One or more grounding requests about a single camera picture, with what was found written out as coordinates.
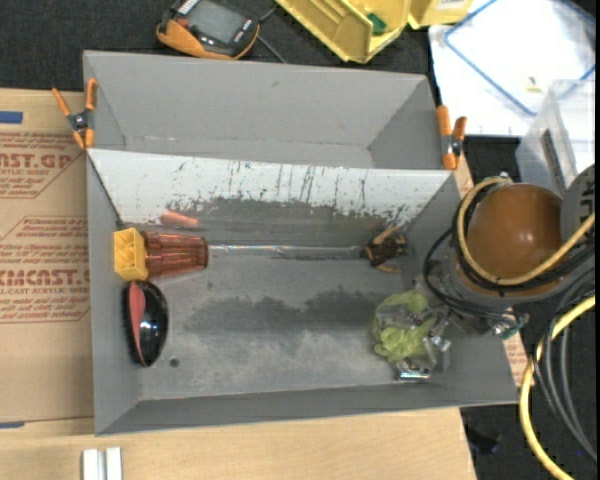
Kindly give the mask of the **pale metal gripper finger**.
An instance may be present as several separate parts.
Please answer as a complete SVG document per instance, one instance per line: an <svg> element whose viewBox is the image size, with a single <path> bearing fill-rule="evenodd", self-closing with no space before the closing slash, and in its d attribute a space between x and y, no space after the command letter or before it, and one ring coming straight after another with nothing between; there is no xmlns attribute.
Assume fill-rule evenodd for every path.
<svg viewBox="0 0 600 480"><path fill-rule="evenodd" d="M432 375L447 370L451 363L451 341L441 335L425 336L422 352L397 362L398 381L428 381Z"/></svg>
<svg viewBox="0 0 600 480"><path fill-rule="evenodd" d="M442 312L436 307L426 306L421 311L406 309L404 314L404 326L409 329L422 327L428 321L436 323L442 317Z"/></svg>

